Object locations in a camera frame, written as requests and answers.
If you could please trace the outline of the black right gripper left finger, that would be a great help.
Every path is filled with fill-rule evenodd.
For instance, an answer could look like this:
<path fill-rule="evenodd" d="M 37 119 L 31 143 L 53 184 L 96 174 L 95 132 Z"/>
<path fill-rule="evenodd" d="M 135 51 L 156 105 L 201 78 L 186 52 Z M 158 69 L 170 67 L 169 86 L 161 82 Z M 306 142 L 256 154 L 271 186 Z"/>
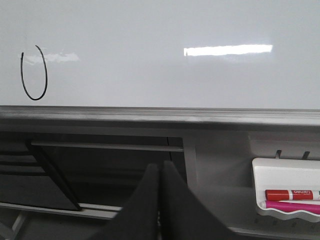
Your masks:
<path fill-rule="evenodd" d="M 159 169 L 149 164 L 125 206 L 93 240 L 156 240 L 158 238 Z"/>

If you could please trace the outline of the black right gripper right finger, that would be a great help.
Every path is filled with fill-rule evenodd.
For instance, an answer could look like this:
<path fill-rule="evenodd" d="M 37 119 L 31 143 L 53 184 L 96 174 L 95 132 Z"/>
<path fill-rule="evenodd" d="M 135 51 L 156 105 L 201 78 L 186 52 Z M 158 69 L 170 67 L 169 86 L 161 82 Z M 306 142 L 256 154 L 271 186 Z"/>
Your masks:
<path fill-rule="evenodd" d="M 171 161 L 160 173 L 159 213 L 163 240 L 239 240 L 188 188 Z"/>

